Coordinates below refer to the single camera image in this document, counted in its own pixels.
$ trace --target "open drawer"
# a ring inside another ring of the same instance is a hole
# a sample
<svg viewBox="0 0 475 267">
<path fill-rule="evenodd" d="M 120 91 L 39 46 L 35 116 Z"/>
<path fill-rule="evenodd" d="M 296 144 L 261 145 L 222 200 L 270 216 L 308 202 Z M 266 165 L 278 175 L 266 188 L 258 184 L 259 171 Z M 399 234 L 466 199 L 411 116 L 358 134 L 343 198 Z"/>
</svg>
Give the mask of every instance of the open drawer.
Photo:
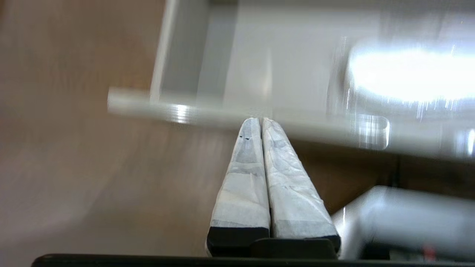
<svg viewBox="0 0 475 267">
<path fill-rule="evenodd" d="M 391 117 L 345 101 L 355 44 L 475 37 L 474 23 L 467 0 L 167 0 L 150 93 L 111 88 L 108 106 L 216 126 L 269 117 L 295 138 L 471 159 L 472 116 Z"/>
</svg>

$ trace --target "wooden floor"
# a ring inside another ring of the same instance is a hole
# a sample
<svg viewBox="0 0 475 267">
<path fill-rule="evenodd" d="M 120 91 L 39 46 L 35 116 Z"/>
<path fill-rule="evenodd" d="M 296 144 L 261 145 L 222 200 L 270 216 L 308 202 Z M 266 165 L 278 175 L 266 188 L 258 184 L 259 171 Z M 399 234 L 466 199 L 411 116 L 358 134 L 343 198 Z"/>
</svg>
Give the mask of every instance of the wooden floor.
<svg viewBox="0 0 475 267">
<path fill-rule="evenodd" d="M 205 255 L 237 130 L 106 110 L 109 86 L 149 88 L 163 3 L 0 1 L 0 266 L 46 253 Z M 395 166 L 294 146 L 330 212 Z"/>
</svg>

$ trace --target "brown floor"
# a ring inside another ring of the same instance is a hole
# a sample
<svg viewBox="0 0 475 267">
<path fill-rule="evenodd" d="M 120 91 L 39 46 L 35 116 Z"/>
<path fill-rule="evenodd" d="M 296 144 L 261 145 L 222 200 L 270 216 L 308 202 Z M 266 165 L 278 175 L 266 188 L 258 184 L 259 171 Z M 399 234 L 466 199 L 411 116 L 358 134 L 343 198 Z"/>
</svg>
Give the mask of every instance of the brown floor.
<svg viewBox="0 0 475 267">
<path fill-rule="evenodd" d="M 106 111 L 109 86 L 149 88 L 163 3 L 0 0 L 0 266 L 46 253 L 205 255 L 237 131 Z M 294 146 L 330 212 L 395 166 L 384 153 Z M 418 172 L 406 185 L 425 190 L 428 172 L 407 162 Z"/>
</svg>

